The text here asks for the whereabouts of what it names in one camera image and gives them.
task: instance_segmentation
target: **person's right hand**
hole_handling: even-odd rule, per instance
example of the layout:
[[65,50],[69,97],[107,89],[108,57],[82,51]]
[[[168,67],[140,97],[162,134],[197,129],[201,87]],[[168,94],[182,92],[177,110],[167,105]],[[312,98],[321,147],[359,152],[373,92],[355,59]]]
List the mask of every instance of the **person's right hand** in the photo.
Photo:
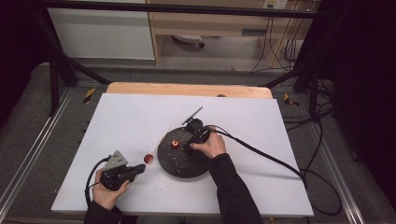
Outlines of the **person's right hand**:
[[[212,130],[216,130],[216,128],[213,126],[210,126],[209,128]],[[215,132],[210,133],[209,139],[207,139],[205,143],[191,143],[190,147],[192,147],[193,149],[201,150],[210,159],[213,159],[220,154],[227,153],[222,136],[218,135]]]
[[[100,182],[102,172],[102,169],[96,171],[95,183]],[[125,181],[117,191],[106,189],[101,183],[94,185],[92,188],[93,200],[105,209],[111,211],[120,195],[128,190],[128,185],[129,180]]]

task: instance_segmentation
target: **black sleeve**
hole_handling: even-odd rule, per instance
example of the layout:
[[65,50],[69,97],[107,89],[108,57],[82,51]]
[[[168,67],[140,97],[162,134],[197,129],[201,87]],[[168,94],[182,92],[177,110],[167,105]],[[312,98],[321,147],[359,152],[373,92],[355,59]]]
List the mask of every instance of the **black sleeve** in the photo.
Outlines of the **black sleeve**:
[[84,224],[117,224],[122,219],[122,212],[118,207],[108,211],[98,203],[92,201],[84,217]]
[[262,224],[262,216],[235,170],[230,155],[218,155],[209,163],[209,172],[218,187],[219,209],[224,224]]

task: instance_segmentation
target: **handheld controller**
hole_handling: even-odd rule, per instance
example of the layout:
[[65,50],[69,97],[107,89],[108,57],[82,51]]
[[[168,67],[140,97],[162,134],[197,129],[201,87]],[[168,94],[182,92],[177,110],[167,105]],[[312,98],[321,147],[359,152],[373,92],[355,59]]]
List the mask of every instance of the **handheld controller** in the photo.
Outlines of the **handheld controller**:
[[200,119],[191,119],[188,121],[185,130],[189,133],[192,133],[192,137],[187,141],[186,145],[184,145],[184,149],[186,153],[190,156],[198,156],[202,157],[205,154],[199,150],[194,150],[190,147],[191,143],[202,144],[207,141],[210,135],[210,130],[204,127],[204,124]]
[[100,178],[105,188],[116,191],[126,180],[132,183],[138,175],[145,172],[145,164],[127,167],[127,163],[128,161],[125,160],[119,151],[116,151],[113,156],[111,156],[110,160],[108,160],[103,168]]

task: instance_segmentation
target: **white tabletop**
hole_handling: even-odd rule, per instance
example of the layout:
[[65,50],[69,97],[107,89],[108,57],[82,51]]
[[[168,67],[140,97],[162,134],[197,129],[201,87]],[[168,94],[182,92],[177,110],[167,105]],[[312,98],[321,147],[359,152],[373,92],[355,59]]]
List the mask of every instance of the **white tabletop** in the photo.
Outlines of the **white tabletop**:
[[[119,150],[128,166],[144,163],[144,156],[155,150],[166,132],[181,127],[200,106],[204,108],[195,117],[205,125],[218,125],[298,169],[276,100],[105,93],[51,210],[85,212],[85,184],[99,160]],[[224,141],[262,216],[313,216],[304,184],[295,173],[232,139]],[[216,189],[208,172],[180,179],[154,160],[121,195],[117,207],[129,215],[217,215]]]

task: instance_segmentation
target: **white cabinet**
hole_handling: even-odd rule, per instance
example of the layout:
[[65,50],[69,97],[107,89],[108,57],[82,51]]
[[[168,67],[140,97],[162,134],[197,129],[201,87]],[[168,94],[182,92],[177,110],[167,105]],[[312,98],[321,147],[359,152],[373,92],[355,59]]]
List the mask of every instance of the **white cabinet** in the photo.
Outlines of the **white cabinet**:
[[70,57],[154,60],[147,12],[49,8],[49,14],[64,52]]

